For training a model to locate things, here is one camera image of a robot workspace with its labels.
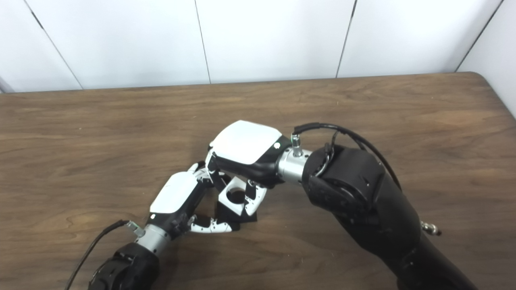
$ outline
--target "white robotic hand cover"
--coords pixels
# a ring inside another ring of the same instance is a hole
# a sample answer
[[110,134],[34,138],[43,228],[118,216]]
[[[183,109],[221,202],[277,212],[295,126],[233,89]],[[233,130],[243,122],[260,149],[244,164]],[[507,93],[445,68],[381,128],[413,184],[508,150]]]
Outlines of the white robotic hand cover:
[[213,152],[242,164],[255,163],[280,137],[277,129],[248,121],[236,121],[213,140]]

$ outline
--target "robotic hand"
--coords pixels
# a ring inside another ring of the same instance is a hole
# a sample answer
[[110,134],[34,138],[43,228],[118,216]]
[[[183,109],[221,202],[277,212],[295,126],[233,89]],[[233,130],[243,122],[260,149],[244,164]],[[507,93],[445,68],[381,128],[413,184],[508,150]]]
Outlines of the robotic hand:
[[[223,173],[219,177],[227,180]],[[213,187],[213,184],[204,162],[172,175],[152,203],[145,228],[132,221],[119,221],[108,227],[90,246],[65,289],[69,289],[100,237],[122,225],[133,230],[137,235],[136,240],[118,249],[98,268],[89,283],[89,290],[148,290],[159,276],[159,257],[171,241],[190,230],[199,233],[238,230],[238,223],[194,215],[195,208],[209,187]]]
[[[335,130],[331,143],[314,152],[302,149],[300,134],[319,128]],[[359,148],[336,145],[338,133],[348,135]],[[400,290],[477,289],[425,236],[440,231],[420,221],[389,163],[353,131],[309,123],[295,127],[289,140],[274,128],[237,121],[212,142],[206,164],[221,191],[217,214],[229,221],[255,221],[266,188],[293,183],[312,204],[331,212],[363,249],[381,258],[396,274]],[[221,170],[248,181],[226,184],[219,177]],[[240,201],[232,199],[236,183],[245,185]]]

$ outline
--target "robot finger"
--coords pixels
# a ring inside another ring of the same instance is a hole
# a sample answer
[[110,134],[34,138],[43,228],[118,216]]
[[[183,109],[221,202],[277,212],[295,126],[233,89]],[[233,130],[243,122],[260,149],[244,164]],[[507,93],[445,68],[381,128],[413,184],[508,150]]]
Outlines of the robot finger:
[[225,222],[208,216],[193,215],[192,220],[190,231],[194,233],[215,234],[240,230],[239,223]]

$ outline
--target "metal fitting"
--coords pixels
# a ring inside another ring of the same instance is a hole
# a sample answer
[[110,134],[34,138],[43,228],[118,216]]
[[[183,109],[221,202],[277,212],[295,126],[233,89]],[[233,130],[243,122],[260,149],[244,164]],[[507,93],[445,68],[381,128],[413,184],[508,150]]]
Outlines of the metal fitting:
[[440,236],[442,234],[435,224],[425,223],[424,221],[421,221],[421,229],[432,236]]
[[301,148],[301,138],[298,134],[291,136],[292,141],[292,149],[294,150],[293,156],[294,157],[301,157],[303,156],[303,149]]
[[145,235],[145,230],[140,228],[140,226],[137,225],[132,220],[130,220],[128,223],[126,223],[125,226],[128,227],[131,231],[133,231],[133,233],[139,238],[141,238],[141,237],[143,237],[143,235]]

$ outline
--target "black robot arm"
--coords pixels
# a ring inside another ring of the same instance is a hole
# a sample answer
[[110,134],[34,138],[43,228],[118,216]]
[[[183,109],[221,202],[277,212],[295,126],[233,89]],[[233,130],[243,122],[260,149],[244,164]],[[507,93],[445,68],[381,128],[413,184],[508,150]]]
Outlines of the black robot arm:
[[476,290],[428,240],[420,219],[384,166],[365,150],[334,146],[310,155],[302,186],[310,201],[330,211],[365,250],[398,278],[400,290]]

